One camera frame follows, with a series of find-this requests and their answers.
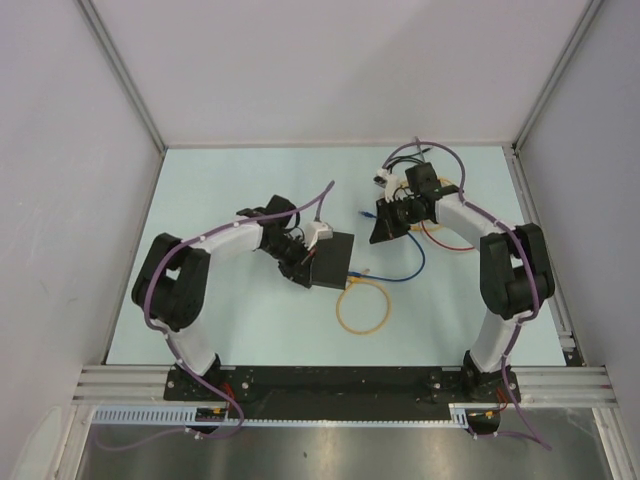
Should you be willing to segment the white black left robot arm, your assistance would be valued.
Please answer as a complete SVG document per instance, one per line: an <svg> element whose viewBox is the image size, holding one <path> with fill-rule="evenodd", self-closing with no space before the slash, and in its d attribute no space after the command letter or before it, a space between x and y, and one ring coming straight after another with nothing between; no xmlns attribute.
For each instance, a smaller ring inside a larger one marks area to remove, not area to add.
<svg viewBox="0 0 640 480"><path fill-rule="evenodd" d="M189 370L186 387L197 398L214 397L220 374L211 369L219 357L202 332L202 313L211 267L256 250L276 260L289 281L311 287L315 249L300 226L301 209L274 195L265 207L243 209L231 223L191 240L168 233L155 237L134 282L131 297L147 326L163 334L179 366Z"/></svg>

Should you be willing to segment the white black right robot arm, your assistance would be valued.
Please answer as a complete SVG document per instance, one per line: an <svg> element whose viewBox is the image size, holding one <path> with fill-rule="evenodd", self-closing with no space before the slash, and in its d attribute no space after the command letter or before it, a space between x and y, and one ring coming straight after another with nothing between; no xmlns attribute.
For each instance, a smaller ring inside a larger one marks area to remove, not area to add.
<svg viewBox="0 0 640 480"><path fill-rule="evenodd" d="M376 201L371 244L405 236L428 220L442 225L479 253L479 286L487 311L480 333L465 353L461 388L473 401L484 401L497 387L509 385L509 360L524 324L533 320L554 295L555 281L541 228L507 224L464 197L454 184L444 185L430 163L416 164L400 180L380 168L374 183L384 193Z"/></svg>

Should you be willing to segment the black network switch box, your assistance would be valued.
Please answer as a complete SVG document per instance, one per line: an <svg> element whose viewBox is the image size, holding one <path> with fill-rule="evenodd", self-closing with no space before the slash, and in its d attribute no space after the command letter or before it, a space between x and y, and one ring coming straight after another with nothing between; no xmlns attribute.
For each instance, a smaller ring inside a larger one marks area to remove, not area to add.
<svg viewBox="0 0 640 480"><path fill-rule="evenodd" d="M319 240L311 265L311 285L344 290L355 236L335 232L329 239Z"/></svg>

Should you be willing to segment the yellow cable long loop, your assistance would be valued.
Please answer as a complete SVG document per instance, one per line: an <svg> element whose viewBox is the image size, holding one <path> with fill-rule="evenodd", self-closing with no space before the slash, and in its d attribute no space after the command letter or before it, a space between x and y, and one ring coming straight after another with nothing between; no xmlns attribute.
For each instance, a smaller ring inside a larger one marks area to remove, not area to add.
<svg viewBox="0 0 640 480"><path fill-rule="evenodd" d="M344 290L335 304L339 326L354 336L370 336L383 329L392 315L392 298L377 280L369 278L367 271L349 274Z"/></svg>

